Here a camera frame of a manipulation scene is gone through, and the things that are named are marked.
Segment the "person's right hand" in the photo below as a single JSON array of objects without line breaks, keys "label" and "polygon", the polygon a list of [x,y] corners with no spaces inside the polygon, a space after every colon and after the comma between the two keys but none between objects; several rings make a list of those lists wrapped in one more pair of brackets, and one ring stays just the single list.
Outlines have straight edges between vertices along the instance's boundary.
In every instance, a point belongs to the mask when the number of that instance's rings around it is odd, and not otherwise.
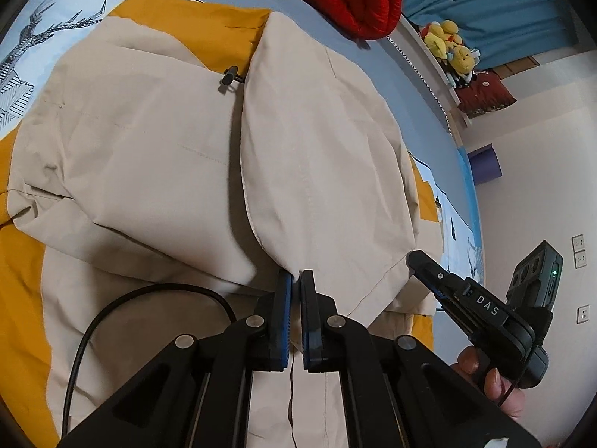
[{"label": "person's right hand", "polygon": [[[481,357],[479,351],[472,346],[466,347],[459,353],[457,360],[451,368],[471,384],[473,376],[478,373],[481,366]],[[518,387],[513,387],[512,383],[503,377],[497,368],[489,371],[484,380],[483,393],[490,401],[500,405],[500,410],[506,415],[518,422],[525,408],[525,392]]]}]

